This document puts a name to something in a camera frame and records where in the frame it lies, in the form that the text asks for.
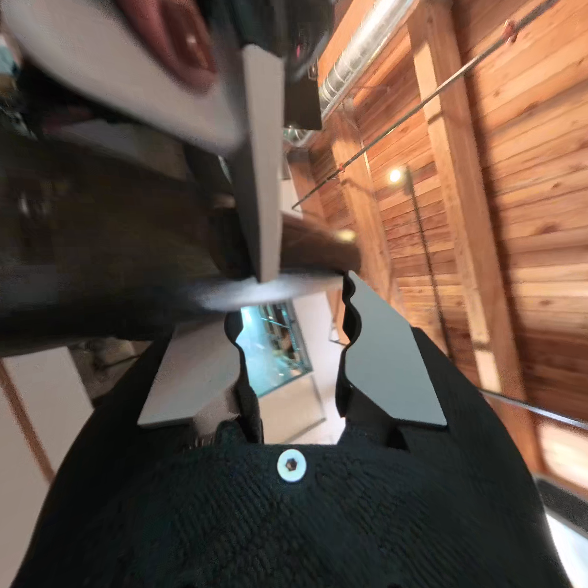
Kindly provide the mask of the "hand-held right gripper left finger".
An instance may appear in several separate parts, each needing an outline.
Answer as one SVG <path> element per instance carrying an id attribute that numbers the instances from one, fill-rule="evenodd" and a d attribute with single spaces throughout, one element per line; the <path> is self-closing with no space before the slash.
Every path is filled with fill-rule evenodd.
<path id="1" fill-rule="evenodd" d="M 237 344 L 241 315 L 178 327 L 164 353 L 137 424 L 145 429 L 194 427 L 212 442 L 222 422 L 237 420 L 250 442 L 263 442 L 258 398 Z"/>

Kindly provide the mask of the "silver ceiling duct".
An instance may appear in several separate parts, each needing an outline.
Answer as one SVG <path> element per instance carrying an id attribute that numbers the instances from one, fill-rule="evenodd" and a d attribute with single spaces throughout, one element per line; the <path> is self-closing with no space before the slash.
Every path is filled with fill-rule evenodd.
<path id="1" fill-rule="evenodd" d="M 354 1 L 319 61 L 322 122 L 413 11 L 416 1 Z"/>

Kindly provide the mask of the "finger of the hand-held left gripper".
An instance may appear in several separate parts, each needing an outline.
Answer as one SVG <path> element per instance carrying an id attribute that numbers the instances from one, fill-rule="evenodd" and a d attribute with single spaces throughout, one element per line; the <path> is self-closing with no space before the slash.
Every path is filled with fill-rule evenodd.
<path id="1" fill-rule="evenodd" d="M 205 92 L 182 84 L 114 1 L 1 1 L 1 14 L 24 56 L 78 94 L 211 152 L 245 141 L 239 89 L 223 77 Z"/>
<path id="2" fill-rule="evenodd" d="M 282 59 L 257 45 L 241 55 L 247 133 L 231 155 L 231 179 L 254 275 L 266 283 L 277 278 L 281 258 L 285 73 Z"/>

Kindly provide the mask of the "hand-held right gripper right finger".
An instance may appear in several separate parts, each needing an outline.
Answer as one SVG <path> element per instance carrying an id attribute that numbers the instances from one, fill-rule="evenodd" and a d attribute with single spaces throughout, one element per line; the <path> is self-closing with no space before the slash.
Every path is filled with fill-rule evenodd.
<path id="1" fill-rule="evenodd" d="M 355 272 L 343 277 L 336 408 L 345 431 L 378 445 L 403 445 L 401 427 L 443 432 L 447 418 L 410 323 Z"/>

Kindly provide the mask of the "glass wall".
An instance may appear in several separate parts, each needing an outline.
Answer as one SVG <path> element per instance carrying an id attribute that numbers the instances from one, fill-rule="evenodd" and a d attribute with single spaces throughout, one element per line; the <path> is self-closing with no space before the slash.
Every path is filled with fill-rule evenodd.
<path id="1" fill-rule="evenodd" d="M 249 383 L 262 398 L 312 372 L 305 340 L 291 300 L 241 308 L 243 350 Z"/>

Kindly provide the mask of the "black cylindrical webcam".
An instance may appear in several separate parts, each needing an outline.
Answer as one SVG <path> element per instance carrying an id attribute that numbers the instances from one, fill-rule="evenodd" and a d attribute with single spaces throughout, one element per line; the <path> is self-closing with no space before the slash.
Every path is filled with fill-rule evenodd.
<path id="1" fill-rule="evenodd" d="M 1 131 L 1 356 L 181 324 L 314 293 L 359 248 L 282 214 L 278 277 L 260 283 L 234 206 L 193 183 L 65 142 Z"/>

